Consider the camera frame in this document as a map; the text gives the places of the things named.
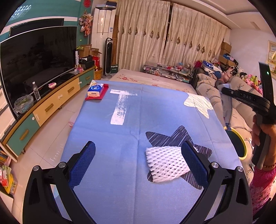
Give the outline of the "person right hand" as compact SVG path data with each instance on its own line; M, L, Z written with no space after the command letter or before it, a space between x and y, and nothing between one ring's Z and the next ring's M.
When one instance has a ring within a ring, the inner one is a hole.
M253 116L253 127L252 127L252 145L259 146L260 138L259 135L261 131L270 136L270 145L269 150L266 155L263 171L271 171L275 168L275 125L270 124L261 124L261 126L257 125L257 117Z

